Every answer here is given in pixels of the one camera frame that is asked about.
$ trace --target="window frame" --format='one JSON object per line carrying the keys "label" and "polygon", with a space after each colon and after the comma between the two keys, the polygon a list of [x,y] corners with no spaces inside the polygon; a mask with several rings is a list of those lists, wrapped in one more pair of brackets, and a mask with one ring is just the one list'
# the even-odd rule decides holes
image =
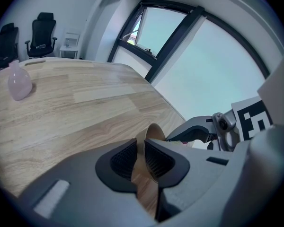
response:
{"label": "window frame", "polygon": [[[132,30],[136,26],[139,16],[147,8],[169,9],[187,14],[175,29],[175,31],[170,35],[169,39],[165,42],[161,50],[158,52],[157,56],[154,56],[151,53],[143,50],[139,46],[132,45],[122,39],[124,35],[131,34]],[[229,24],[227,24],[217,16],[206,12],[203,7],[194,7],[187,4],[167,0],[141,0],[138,3],[138,5],[134,8],[127,21],[123,25],[113,45],[107,62],[113,61],[117,48],[121,46],[151,65],[151,69],[145,77],[145,79],[149,83],[151,83],[165,66],[167,61],[171,58],[176,49],[180,46],[182,41],[185,39],[185,37],[188,35],[190,30],[193,28],[193,26],[201,16],[206,17],[206,19],[215,23],[220,28],[229,33],[233,38],[235,38],[256,62],[264,78],[266,79],[269,76],[269,70],[267,69],[267,66],[264,64],[257,51],[237,30],[235,30]]]}

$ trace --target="office chair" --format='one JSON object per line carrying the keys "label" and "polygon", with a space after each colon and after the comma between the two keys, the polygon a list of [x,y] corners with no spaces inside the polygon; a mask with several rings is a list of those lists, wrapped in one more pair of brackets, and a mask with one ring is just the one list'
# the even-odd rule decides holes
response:
{"label": "office chair", "polygon": [[43,57],[53,52],[55,47],[56,37],[53,37],[53,46],[51,36],[56,20],[53,18],[53,13],[40,13],[38,18],[33,21],[33,39],[28,49],[30,40],[25,41],[27,45],[27,54],[30,58]]}
{"label": "office chair", "polygon": [[9,66],[9,63],[18,58],[18,44],[16,37],[18,27],[14,23],[4,25],[0,31],[0,69]]}

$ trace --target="pink glass vase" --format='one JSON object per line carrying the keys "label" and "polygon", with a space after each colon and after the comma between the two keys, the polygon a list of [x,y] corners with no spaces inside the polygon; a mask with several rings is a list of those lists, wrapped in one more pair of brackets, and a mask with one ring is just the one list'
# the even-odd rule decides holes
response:
{"label": "pink glass vase", "polygon": [[33,88],[28,72],[19,67],[19,61],[12,61],[9,64],[9,93],[14,100],[19,101],[25,98]]}

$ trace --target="wood grain surface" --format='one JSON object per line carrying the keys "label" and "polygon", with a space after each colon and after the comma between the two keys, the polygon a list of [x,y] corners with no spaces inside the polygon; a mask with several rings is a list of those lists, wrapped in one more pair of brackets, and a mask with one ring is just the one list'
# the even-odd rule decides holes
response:
{"label": "wood grain surface", "polygon": [[[18,102],[8,92],[9,69],[0,71],[0,183],[16,196],[72,154],[133,138],[152,122],[166,136],[184,123],[129,66],[51,58],[20,65],[33,90]],[[153,182],[139,174],[133,182],[154,214]]]}

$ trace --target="white side table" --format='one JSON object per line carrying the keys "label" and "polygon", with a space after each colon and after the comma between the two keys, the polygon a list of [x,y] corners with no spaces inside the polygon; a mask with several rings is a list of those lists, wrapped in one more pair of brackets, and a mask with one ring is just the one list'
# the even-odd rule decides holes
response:
{"label": "white side table", "polygon": [[59,57],[60,58],[61,58],[62,51],[72,51],[72,52],[75,52],[75,58],[76,58],[77,53],[78,53],[78,48],[77,48],[77,46],[69,46],[69,47],[66,48],[65,45],[62,45],[60,47],[60,53],[59,53]]}

